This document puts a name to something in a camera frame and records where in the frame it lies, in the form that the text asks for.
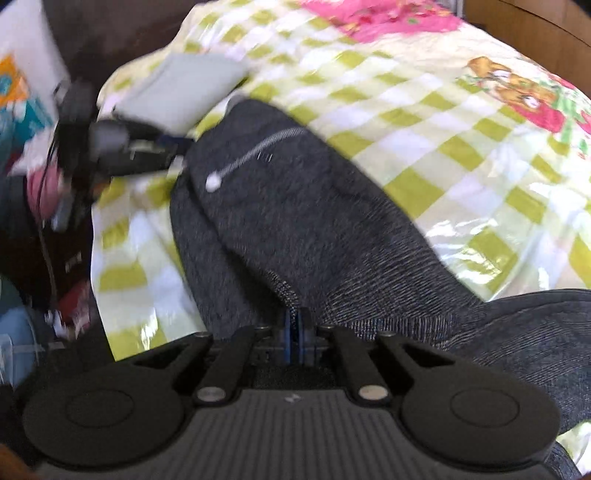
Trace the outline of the grey pillow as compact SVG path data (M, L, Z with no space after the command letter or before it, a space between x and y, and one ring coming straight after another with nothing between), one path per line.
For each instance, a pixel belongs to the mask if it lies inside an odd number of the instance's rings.
M116 117L182 136L249 75L245 63L216 53L174 53L115 104Z

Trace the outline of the dark grey knit pants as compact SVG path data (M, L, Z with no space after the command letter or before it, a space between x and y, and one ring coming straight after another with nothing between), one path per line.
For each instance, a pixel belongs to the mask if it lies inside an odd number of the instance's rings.
M259 371L235 402L197 405L183 477L579 477L557 438L590 416L588 291L479 299L351 161L254 100L188 150L170 217L221 347L305 308L353 330L391 392L353 401L325 347L317 367Z

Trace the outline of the colourful printed cushion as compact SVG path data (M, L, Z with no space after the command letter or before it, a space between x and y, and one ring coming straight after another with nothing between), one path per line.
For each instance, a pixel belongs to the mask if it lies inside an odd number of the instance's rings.
M1 3L1 172L27 173L48 152L55 94L69 82L40 1Z

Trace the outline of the brown wooden wardrobe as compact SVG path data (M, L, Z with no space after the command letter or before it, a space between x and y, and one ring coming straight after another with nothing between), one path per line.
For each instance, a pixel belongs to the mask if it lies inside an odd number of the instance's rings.
M590 16L574 1L468 0L464 18L590 93Z

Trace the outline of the dark brown headboard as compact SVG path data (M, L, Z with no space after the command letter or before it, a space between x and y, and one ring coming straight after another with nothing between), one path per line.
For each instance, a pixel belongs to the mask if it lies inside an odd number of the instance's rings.
M50 0L50 31L71 79L96 89L125 63L168 44L193 0Z

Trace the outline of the green checkered bed cover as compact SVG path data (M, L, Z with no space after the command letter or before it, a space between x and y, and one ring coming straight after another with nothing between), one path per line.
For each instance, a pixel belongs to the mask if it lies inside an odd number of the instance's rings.
M590 102L469 25L349 39L290 1L193 8L164 48L119 67L103 113L173 53L219 52L396 200L478 296L590 284Z

